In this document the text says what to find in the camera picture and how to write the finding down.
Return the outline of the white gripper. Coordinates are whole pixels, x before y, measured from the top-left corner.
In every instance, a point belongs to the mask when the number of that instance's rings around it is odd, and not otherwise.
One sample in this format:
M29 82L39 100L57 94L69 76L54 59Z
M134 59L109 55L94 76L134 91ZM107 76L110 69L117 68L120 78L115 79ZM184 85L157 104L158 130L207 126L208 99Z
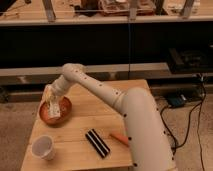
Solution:
M61 100L62 97L66 94L67 88L66 86L59 80L55 80L52 84L47 84L45 86L42 101L50 102L53 100Z

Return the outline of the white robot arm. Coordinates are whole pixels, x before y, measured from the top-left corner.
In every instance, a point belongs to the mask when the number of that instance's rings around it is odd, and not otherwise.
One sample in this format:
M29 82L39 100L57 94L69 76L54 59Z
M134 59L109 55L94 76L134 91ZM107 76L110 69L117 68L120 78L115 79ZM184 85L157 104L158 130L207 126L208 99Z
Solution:
M44 99L59 99L75 83L123 117L133 171L178 171L155 99L148 90L133 87L120 91L85 74L81 64L67 63L61 75L45 87Z

